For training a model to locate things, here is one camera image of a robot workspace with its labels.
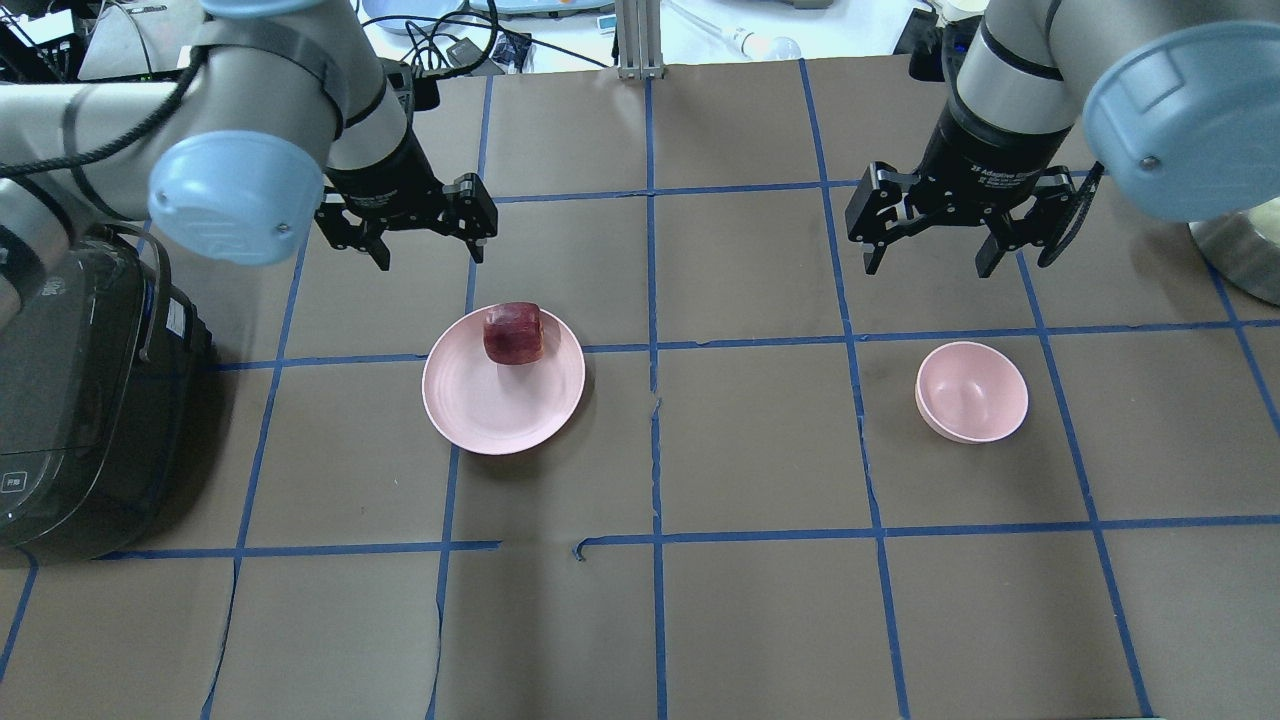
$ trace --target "blue tape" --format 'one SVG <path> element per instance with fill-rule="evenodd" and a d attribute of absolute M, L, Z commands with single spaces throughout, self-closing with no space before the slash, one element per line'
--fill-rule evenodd
<path fill-rule="evenodd" d="M 658 393 L 658 229 L 654 200 L 657 178 L 653 122 L 653 78 L 644 81 L 645 200 L 649 300 L 649 391 Z M 653 534 L 662 536 L 662 398 L 654 404 L 649 421 L 650 483 L 653 487 Z M 667 579 L 662 543 L 653 544 L 653 633 L 654 674 L 657 678 L 658 720 L 667 720 Z"/>
<path fill-rule="evenodd" d="M 649 191 L 644 190 L 605 190 L 602 192 L 557 192 L 550 195 L 508 195 L 494 197 L 498 205 L 515 202 L 562 202 L 564 200 L 617 200 L 620 197 L 645 197 Z"/>
<path fill-rule="evenodd" d="M 708 542 L 778 542 L 778 541 L 820 541 L 820 539 L 867 539 L 877 538 L 876 528 L 819 528 L 813 530 L 728 530 L 707 533 L 672 533 L 660 542 L 672 544 L 696 544 Z"/>
<path fill-rule="evenodd" d="M 262 547 L 196 547 L 174 550 L 122 550 L 99 557 L 100 562 L 114 560 L 197 560 L 202 557 L 314 557 L 333 555 L 390 555 L 407 552 L 475 552 L 493 551 L 502 541 L 421 541 L 381 542 L 361 544 L 303 544 Z"/>
<path fill-rule="evenodd" d="M 248 363 L 219 363 L 212 366 L 215 373 L 238 373 L 241 370 L 270 370 L 279 366 L 275 360 L 252 360 Z"/>
<path fill-rule="evenodd" d="M 1199 518 L 1142 518 L 1101 520 L 1103 530 L 1149 530 L 1156 528 L 1228 528 L 1242 525 L 1280 525 L 1280 515 L 1220 515 Z"/>
<path fill-rule="evenodd" d="M 0 680 L 4 680 L 5 671 L 9 670 L 9 659 L 13 657 L 13 646 L 18 643 L 18 630 L 22 629 L 22 620 L 27 616 L 27 605 L 31 602 L 31 591 L 36 587 L 36 574 L 40 571 L 40 565 L 36 564 L 36 559 L 26 550 L 18 548 L 19 552 L 27 556 L 27 562 L 29 568 L 27 569 L 27 582 L 22 585 L 22 596 L 18 597 L 18 607 L 13 612 L 13 621 L 9 623 L 9 634 L 4 641 L 4 652 L 0 652 Z"/>
<path fill-rule="evenodd" d="M 280 389 L 283 374 L 284 347 L 289 342 L 289 324 L 293 322 L 293 309 L 298 300 L 298 284 L 302 282 L 302 263 L 307 255 L 307 245 L 298 249 L 293 263 L 293 282 L 289 286 L 289 299 L 284 305 L 284 322 L 280 327 L 280 340 L 275 348 L 275 369 L 271 373 L 271 387 L 266 392 L 266 406 L 262 410 L 262 424 L 257 430 L 257 448 L 253 451 L 253 464 L 250 468 L 248 488 L 244 492 L 244 509 L 241 511 L 239 530 L 236 534 L 236 547 L 244 547 L 248 537 L 250 520 L 253 516 L 253 498 L 257 496 L 257 480 L 262 473 L 262 456 L 266 454 L 266 436 L 271 429 L 271 413 L 275 410 L 275 395 Z"/>
<path fill-rule="evenodd" d="M 1262 377 L 1262 369 L 1258 366 L 1258 359 L 1253 355 L 1253 346 L 1249 345 L 1249 338 L 1244 334 L 1244 327 L 1240 323 L 1240 318 L 1235 314 L 1235 305 L 1231 304 L 1231 297 L 1226 293 L 1226 286 L 1222 283 L 1222 275 L 1220 275 L 1208 263 L 1206 263 L 1204 266 L 1208 268 L 1210 278 L 1213 281 L 1213 290 L 1217 291 L 1217 297 L 1222 301 L 1222 309 L 1226 310 L 1226 318 L 1230 327 L 1235 331 L 1235 340 L 1240 343 L 1240 350 L 1244 352 L 1244 360 L 1249 364 L 1249 373 L 1253 374 L 1253 383 L 1258 387 L 1258 393 L 1262 396 L 1262 404 L 1266 406 L 1267 415 L 1271 418 L 1271 427 L 1275 428 L 1276 434 L 1280 434 L 1280 413 L 1276 411 L 1276 404 L 1271 397 L 1271 391 L 1267 388 L 1267 380 Z"/>
<path fill-rule="evenodd" d="M 788 345 L 837 345 L 841 342 L 845 342 L 845 337 L 837 334 L 808 337 L 749 337 L 735 340 L 659 342 L 658 350 L 698 350 L 703 347 L 778 347 Z"/>
<path fill-rule="evenodd" d="M 145 233 L 151 232 L 151 218 L 147 218 L 146 220 L 142 222 L 142 232 L 145 232 Z M 137 247 L 138 255 L 141 256 L 142 251 L 145 251 L 147 249 L 147 238 L 146 238 L 146 236 L 140 234 L 138 236 L 138 242 L 137 242 L 137 245 L 134 245 L 134 247 Z"/>
<path fill-rule="evenodd" d="M 378 363 L 421 363 L 426 355 L 404 352 L 398 355 L 340 355 L 334 357 L 288 357 L 280 360 L 282 368 L 312 368 L 319 365 L 362 365 Z"/>
<path fill-rule="evenodd" d="M 241 560 L 232 562 L 232 592 L 227 601 L 227 616 L 223 619 L 223 635 L 218 642 L 218 664 L 214 665 L 214 678 L 209 682 L 209 692 L 200 707 L 200 720 L 209 720 L 214 712 L 214 694 L 218 692 L 218 679 L 223 675 L 223 662 L 227 660 L 227 642 L 232 635 L 232 614 L 236 610 L 236 591 L 239 589 Z"/>
<path fill-rule="evenodd" d="M 856 342 L 895 342 L 911 340 L 964 340 L 970 337 L 1019 337 L 1034 336 L 1036 328 L 995 328 L 988 331 L 919 331 L 896 333 L 861 333 Z"/>
<path fill-rule="evenodd" d="M 778 192 L 787 190 L 814 190 L 822 187 L 820 182 L 778 182 L 760 184 L 722 184 L 710 187 L 659 187 L 653 193 L 658 196 L 672 195 L 728 195 L 735 192 Z"/>
<path fill-rule="evenodd" d="M 867 482 L 867 502 L 870 511 L 872 528 L 876 530 L 876 564 L 881 579 L 881 600 L 884 605 L 884 628 L 888 639 L 890 662 L 893 669 L 893 689 L 897 694 L 897 711 L 904 719 L 911 717 L 910 702 L 906 694 L 906 674 L 902 669 L 902 648 L 897 632 L 897 611 L 893 606 L 893 585 L 888 568 L 888 552 L 884 547 L 879 501 L 876 498 L 876 486 L 872 482 L 870 459 L 867 454 L 865 406 L 863 404 L 861 380 L 858 368 L 858 347 L 854 340 L 854 324 L 849 314 L 849 301 L 845 297 L 845 277 L 840 264 L 838 236 L 836 234 L 835 213 L 831 206 L 831 188 L 827 183 L 827 156 L 822 146 L 822 129 L 818 126 L 818 110 L 813 102 L 813 86 L 809 82 L 809 67 L 800 59 L 800 82 L 804 86 L 805 108 L 809 111 L 809 126 L 813 132 L 813 147 L 818 160 L 818 177 L 822 181 L 822 205 L 827 222 L 827 245 L 831 252 L 831 268 L 836 281 L 836 300 L 840 304 L 840 322 L 845 329 L 845 352 L 849 355 L 849 382 L 854 396 L 854 410 L 858 419 L 858 447 L 863 456 L 863 475 Z"/>
<path fill-rule="evenodd" d="M 1044 329 L 1044 316 L 1041 313 L 1039 300 L 1036 297 L 1036 286 L 1032 283 L 1030 272 L 1027 269 L 1027 258 L 1023 252 L 1018 252 L 1018 269 L 1023 278 L 1023 287 L 1027 290 L 1027 300 L 1030 302 L 1032 315 L 1036 318 L 1036 327 L 1041 331 L 1041 350 L 1044 352 L 1044 364 L 1048 368 L 1050 382 L 1053 384 L 1059 413 L 1062 415 L 1062 429 L 1066 433 L 1066 442 L 1071 450 L 1071 462 L 1075 465 L 1075 475 L 1080 484 L 1080 495 L 1084 498 L 1084 509 L 1089 515 L 1089 524 L 1093 529 L 1093 542 L 1097 546 L 1102 578 L 1106 580 L 1107 594 L 1111 598 L 1111 610 L 1115 612 L 1116 630 L 1120 634 L 1120 644 L 1124 647 L 1125 661 L 1129 665 L 1129 675 L 1133 679 L 1138 708 L 1144 717 L 1151 717 L 1153 715 L 1151 698 L 1147 696 L 1147 685 L 1142 679 L 1142 667 L 1138 664 L 1138 652 L 1129 633 L 1129 620 L 1125 618 L 1124 603 L 1120 600 L 1120 587 L 1116 583 L 1115 570 L 1111 566 L 1111 553 L 1107 550 L 1106 538 L 1102 536 L 1098 509 L 1093 502 L 1093 491 L 1089 488 L 1089 477 L 1084 469 L 1084 456 L 1080 454 L 1080 445 L 1075 436 L 1075 424 L 1071 421 L 1071 411 L 1066 404 L 1066 392 L 1062 389 L 1062 379 L 1057 372 L 1057 363 L 1053 360 L 1050 334 Z"/>
<path fill-rule="evenodd" d="M 280 340 L 276 342 L 275 347 L 275 369 L 271 372 L 271 387 L 266 392 L 266 406 L 262 409 L 262 424 L 259 427 L 257 432 L 257 448 L 253 451 L 253 465 L 250 468 L 248 487 L 244 491 L 244 507 L 241 510 L 241 524 L 239 530 L 236 533 L 236 548 L 243 550 L 244 541 L 248 537 L 250 520 L 253 516 L 253 498 L 257 496 L 257 480 L 259 475 L 262 473 L 262 456 L 266 452 L 266 436 L 271 429 L 271 413 L 275 410 L 275 393 L 280 389 L 280 375 L 284 369 L 282 363 L 284 360 L 284 348 L 289 343 L 289 325 L 293 322 L 293 310 L 298 301 L 298 286 L 302 284 L 302 263 L 307 256 L 307 243 L 303 242 L 298 247 L 297 259 L 293 261 L 293 279 L 289 283 L 289 297 L 284 304 L 284 320 L 280 324 Z M 232 565 L 232 598 L 227 607 L 227 623 L 228 632 L 230 625 L 232 614 L 236 610 L 236 583 L 239 582 L 239 568 L 241 557 L 236 557 Z M 225 655 L 227 638 L 223 638 L 221 653 Z M 214 696 L 218 692 L 218 679 L 221 673 L 223 660 L 221 655 L 218 659 L 218 666 L 214 669 L 214 678 L 209 683 L 209 694 L 205 697 L 205 705 L 201 710 L 201 717 L 209 717 L 212 711 Z"/>
<path fill-rule="evenodd" d="M 983 525 L 914 525 L 884 528 L 884 537 L 928 538 L 951 536 L 1018 536 L 1025 533 L 1073 533 L 1091 530 L 1093 530 L 1093 525 L 1085 520 L 1064 523 L 998 523 Z"/>
<path fill-rule="evenodd" d="M 588 546 L 607 546 L 607 544 L 653 544 L 654 542 L 660 542 L 654 539 L 654 536 L 600 536 L 595 538 L 582 538 L 581 542 L 573 546 L 573 560 L 579 562 L 586 562 L 586 556 L 582 555 L 582 548 Z"/>
<path fill-rule="evenodd" d="M 485 78 L 484 86 L 484 111 L 480 115 L 480 151 L 476 159 L 476 170 L 479 174 L 484 174 L 485 165 L 489 156 L 489 123 L 492 118 L 493 108 L 493 77 Z M 476 282 L 477 282 L 479 268 L 474 260 L 467 261 L 467 293 L 463 301 L 463 311 L 470 313 L 475 309 L 476 297 Z M 444 606 L 448 598 L 448 584 L 449 584 L 449 557 L 453 550 L 458 548 L 457 543 L 453 542 L 453 511 L 457 505 L 458 496 L 458 465 L 462 459 L 462 451 L 458 446 L 453 445 L 449 447 L 449 479 L 445 486 L 444 492 L 444 524 L 442 528 L 440 539 L 443 541 L 440 548 L 440 566 L 435 577 L 435 611 L 436 620 L 439 621 L 438 628 L 438 644 L 436 644 L 436 657 L 435 657 L 435 676 L 431 679 L 431 700 L 426 706 L 426 720 L 435 720 L 436 700 L 439 694 L 440 685 L 440 662 L 444 653 Z"/>
<path fill-rule="evenodd" d="M 484 109 L 480 111 L 480 151 L 476 158 L 476 174 L 484 177 L 489 160 L 489 111 L 493 108 L 493 76 L 484 81 Z"/>
<path fill-rule="evenodd" d="M 1050 336 L 1070 336 L 1070 334 L 1111 334 L 1111 333 L 1164 333 L 1164 332 L 1184 332 L 1184 331 L 1220 331 L 1231 327 L 1230 323 L 1222 320 L 1211 320 L 1203 323 L 1146 323 L 1140 325 L 1068 325 L 1056 328 L 1044 328 L 1044 332 Z"/>
<path fill-rule="evenodd" d="M 588 355 L 602 352 L 648 352 L 649 343 L 621 343 L 621 345 L 585 345 L 582 352 Z"/>

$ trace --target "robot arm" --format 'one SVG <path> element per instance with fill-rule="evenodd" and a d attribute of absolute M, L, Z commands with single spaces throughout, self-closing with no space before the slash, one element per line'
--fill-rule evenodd
<path fill-rule="evenodd" d="M 497 233 L 492 200 L 474 174 L 436 179 L 406 88 L 388 81 L 347 0 L 202 4 L 212 19 L 184 94 L 172 83 L 0 87 L 0 328 L 106 219 L 150 217 L 188 249 L 242 264 L 292 255 L 312 218 L 332 245 L 366 250 L 384 269 L 384 229 L 454 234 L 481 259 Z M 170 94 L 177 109 L 137 142 L 32 172 L 120 137 Z"/>
<path fill-rule="evenodd" d="M 951 92 L 919 167 L 873 163 L 845 213 L 868 274 L 937 224 L 988 228 L 980 277 L 1024 245 L 1047 266 L 1103 167 L 1139 209 L 1178 222 L 1280 195 L 1276 3 L 992 0 L 941 53 Z M 1082 110 L 1100 163 L 1076 188 L 1048 164 Z"/>

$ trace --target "apple slice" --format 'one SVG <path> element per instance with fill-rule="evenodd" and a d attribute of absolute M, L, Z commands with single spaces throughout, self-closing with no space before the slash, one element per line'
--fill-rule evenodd
<path fill-rule="evenodd" d="M 503 302 L 484 319 L 484 351 L 499 365 L 526 365 L 543 356 L 543 311 L 534 302 Z"/>

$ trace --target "pink bowl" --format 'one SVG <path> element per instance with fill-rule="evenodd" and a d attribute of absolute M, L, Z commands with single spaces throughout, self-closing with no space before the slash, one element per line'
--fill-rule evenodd
<path fill-rule="evenodd" d="M 1027 419 L 1027 380 L 1000 351 L 978 342 L 950 342 L 920 363 L 915 406 L 947 439 L 995 442 Z"/>
<path fill-rule="evenodd" d="M 543 310 L 541 360 L 498 365 L 484 351 L 481 307 L 435 341 L 422 368 L 422 404 L 435 429 L 462 450 L 508 455 L 529 450 L 568 421 L 586 382 L 573 331 Z"/>

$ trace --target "cable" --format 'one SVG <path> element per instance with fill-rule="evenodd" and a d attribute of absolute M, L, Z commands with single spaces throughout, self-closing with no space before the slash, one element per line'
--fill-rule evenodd
<path fill-rule="evenodd" d="M 49 49 L 41 47 L 29 35 L 27 35 L 27 29 L 18 22 L 18 17 L 9 12 L 9 8 L 6 8 L 4 3 L 0 3 L 0 10 L 4 10 L 4 17 L 9 20 L 6 24 L 18 31 L 18 35 L 20 35 L 23 40 L 27 41 L 27 45 L 31 46 L 32 53 L 40 55 L 40 61 L 45 63 L 45 67 L 47 67 L 59 81 L 67 82 L 67 76 L 58 72 L 58 65 L 52 61 L 52 58 L 50 58 Z"/>
<path fill-rule="evenodd" d="M 131 13 L 128 8 L 122 5 L 119 0 L 106 0 L 105 3 L 97 6 L 97 19 L 93 20 L 93 29 L 97 29 L 97 23 L 102 20 L 102 13 L 106 10 L 108 5 L 115 5 L 116 8 L 119 8 L 120 12 L 124 13 L 124 17 L 128 18 L 131 23 L 133 23 L 133 31 L 138 33 L 138 44 L 142 45 L 142 59 L 147 61 L 147 76 L 156 74 L 155 68 L 151 67 L 151 53 L 147 51 L 147 38 L 142 35 L 142 26 L 138 24 L 138 19 L 134 18 L 133 13 Z"/>
<path fill-rule="evenodd" d="M 485 60 L 489 59 L 489 54 L 493 53 L 493 46 L 498 44 L 498 33 L 502 31 L 502 24 L 498 22 L 498 5 L 497 5 L 497 3 L 494 0 L 488 0 L 486 5 L 489 5 L 489 15 L 492 18 L 490 19 L 492 24 L 489 26 L 489 42 L 485 42 L 484 50 L 480 51 L 480 56 L 476 58 L 475 60 L 472 60 L 471 63 L 467 63 L 466 65 L 463 65 L 461 68 L 454 68 L 452 70 L 448 70 L 448 72 L 438 76 L 435 79 L 438 79 L 438 81 L 439 79 L 449 79 L 449 78 L 456 78 L 456 77 L 462 77 L 465 74 L 470 74 L 471 70 L 479 68 L 480 65 L 484 64 Z M 449 18 L 449 17 L 462 17 L 460 13 L 470 13 L 470 12 L 471 10 L 454 10 L 453 13 L 444 13 L 443 15 L 440 15 L 439 20 L 435 20 L 435 26 L 431 27 L 431 32 L 435 33 L 436 31 L 439 31 L 440 26 L 445 20 L 445 18 Z"/>
<path fill-rule="evenodd" d="M 206 47 L 192 47 L 191 65 L 188 65 L 187 69 L 182 72 L 182 76 L 178 77 L 177 86 L 174 86 L 173 91 L 164 99 L 164 102 L 160 102 L 155 110 L 151 110 L 146 118 L 142 118 L 138 124 L 133 126 L 120 137 L 116 137 L 111 142 L 108 142 L 96 150 L 90 150 L 78 155 L 51 158 L 49 160 L 35 160 L 20 165 L 0 164 L 0 179 L 29 176 L 35 173 L 47 173 L 50 170 L 65 170 L 68 168 L 99 163 L 133 145 L 147 133 L 164 124 L 164 122 L 178 110 L 178 105 L 182 104 L 182 97 L 187 95 L 187 90 L 191 88 L 191 83 L 196 81 L 196 76 L 200 73 L 201 65 L 205 64 L 207 54 L 209 51 Z"/>
<path fill-rule="evenodd" d="M 480 13 L 472 13 L 472 12 L 467 12 L 467 10 L 458 10 L 457 13 L 460 15 L 472 15 L 472 17 L 488 19 L 488 15 L 481 15 Z M 374 23 L 379 23 L 379 22 L 383 22 L 383 20 L 439 22 L 440 18 L 430 18 L 430 17 L 426 17 L 426 15 L 379 15 L 376 18 L 369 18 L 367 20 L 360 23 L 360 26 L 361 27 L 369 27 L 369 26 L 371 26 Z M 449 20 L 449 24 L 463 26 L 463 27 L 490 27 L 489 23 L 480 24 L 480 23 L 468 23 L 466 20 Z M 512 29 L 509 29 L 509 28 L 507 28 L 507 27 L 504 27 L 502 24 L 499 24 L 498 27 L 499 27 L 499 29 L 502 29 L 502 32 L 506 32 L 508 35 L 512 33 L 512 32 L 516 32 L 516 31 L 512 31 Z M 550 42 L 544 42 L 544 41 L 538 40 L 535 37 L 530 37 L 530 42 L 532 42 L 534 45 L 540 45 L 543 47 L 548 47 L 550 50 L 556 50 L 557 53 L 563 53 L 563 54 L 568 55 L 570 58 L 577 58 L 579 60 L 582 60 L 582 61 L 586 61 L 586 63 L 591 63 L 593 65 L 595 65 L 598 68 L 608 68 L 608 67 L 611 67 L 611 65 L 608 65 L 605 63 L 602 63 L 602 61 L 596 60 L 595 58 L 588 58 L 586 55 L 581 55 L 581 54 L 575 53 L 575 51 L 572 51 L 572 50 L 570 50 L 567 47 L 561 47 L 559 45 L 552 45 Z"/>
<path fill-rule="evenodd" d="M 413 35 L 415 29 L 417 32 L 422 33 L 422 40 L 426 41 L 426 47 L 422 47 L 421 45 L 419 45 L 417 36 Z M 410 64 L 410 68 L 411 68 L 411 70 L 412 70 L 412 73 L 413 73 L 415 77 L 417 77 L 417 70 L 419 69 L 424 69 L 422 68 L 422 50 L 426 50 L 429 53 L 428 59 L 426 59 L 426 68 L 425 68 L 425 70 L 435 69 L 434 68 L 435 63 L 434 63 L 433 58 L 438 59 L 440 61 L 440 67 L 442 68 L 448 67 L 448 63 L 444 60 L 444 54 L 440 53 L 439 47 L 436 47 L 435 38 L 433 37 L 431 33 L 429 33 L 426 31 L 426 28 L 424 28 L 422 26 L 417 24 L 413 20 L 404 20 L 404 32 L 408 35 L 410 41 L 413 42 L 413 49 L 410 50 L 408 53 L 406 53 L 403 56 L 401 56 L 401 61 L 403 63 L 410 55 L 413 56 L 413 60 Z"/>

